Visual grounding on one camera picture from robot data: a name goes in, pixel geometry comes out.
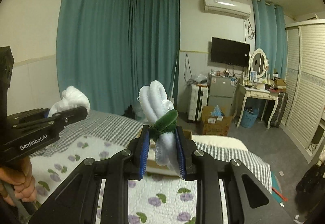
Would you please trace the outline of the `person's left hand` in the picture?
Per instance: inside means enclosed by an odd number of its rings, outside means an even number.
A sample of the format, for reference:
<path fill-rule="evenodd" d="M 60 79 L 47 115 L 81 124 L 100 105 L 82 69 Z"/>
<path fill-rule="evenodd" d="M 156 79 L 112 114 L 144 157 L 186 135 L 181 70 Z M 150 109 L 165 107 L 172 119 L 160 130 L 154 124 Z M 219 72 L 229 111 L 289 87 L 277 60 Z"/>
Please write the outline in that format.
<path fill-rule="evenodd" d="M 14 186 L 14 195 L 22 202 L 34 202 L 37 196 L 32 164 L 27 156 L 13 167 L 1 165 L 1 181 Z"/>

